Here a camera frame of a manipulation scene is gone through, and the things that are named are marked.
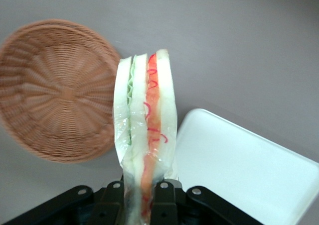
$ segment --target plastic wrap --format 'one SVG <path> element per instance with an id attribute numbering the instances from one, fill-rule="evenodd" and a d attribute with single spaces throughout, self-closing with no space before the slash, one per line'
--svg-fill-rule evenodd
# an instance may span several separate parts
<path id="1" fill-rule="evenodd" d="M 173 169 L 177 112 L 168 52 L 121 59 L 114 91 L 115 146 L 127 225 L 149 223 L 154 185 Z"/>

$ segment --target white tray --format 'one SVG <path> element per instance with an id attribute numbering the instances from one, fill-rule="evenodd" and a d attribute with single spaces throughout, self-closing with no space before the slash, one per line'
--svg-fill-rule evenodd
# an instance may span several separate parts
<path id="1" fill-rule="evenodd" d="M 265 225 L 295 225 L 319 192 L 319 164 L 203 109 L 178 131 L 178 177 Z"/>

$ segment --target woven basket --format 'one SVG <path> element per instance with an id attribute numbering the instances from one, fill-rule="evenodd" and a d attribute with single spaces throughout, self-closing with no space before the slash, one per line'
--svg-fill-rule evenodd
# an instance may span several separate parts
<path id="1" fill-rule="evenodd" d="M 114 146 L 115 49 L 87 27 L 50 19 L 22 27 L 0 50 L 0 117 L 28 151 L 56 162 Z"/>

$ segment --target tomato slice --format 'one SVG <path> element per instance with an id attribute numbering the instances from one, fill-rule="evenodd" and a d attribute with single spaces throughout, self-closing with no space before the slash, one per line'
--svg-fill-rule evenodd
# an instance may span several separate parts
<path id="1" fill-rule="evenodd" d="M 153 54 L 148 62 L 148 89 L 146 92 L 145 105 L 148 107 L 146 122 L 148 127 L 149 152 L 144 156 L 144 171 L 141 179 L 142 189 L 142 217 L 150 213 L 152 198 L 152 180 L 157 161 L 158 148 L 160 146 L 160 89 L 157 71 L 157 58 Z"/>

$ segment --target gray background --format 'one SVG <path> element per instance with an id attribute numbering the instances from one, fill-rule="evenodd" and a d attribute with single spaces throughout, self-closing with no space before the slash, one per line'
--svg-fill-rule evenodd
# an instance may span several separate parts
<path id="1" fill-rule="evenodd" d="M 0 42 L 46 18 L 92 28 L 122 57 L 167 48 L 179 123 L 204 108 L 319 162 L 319 0 L 0 0 Z M 113 150 L 57 164 L 29 154 L 1 127 L 0 223 L 120 175 Z M 300 224 L 318 224 L 318 209 L 317 199 Z"/>

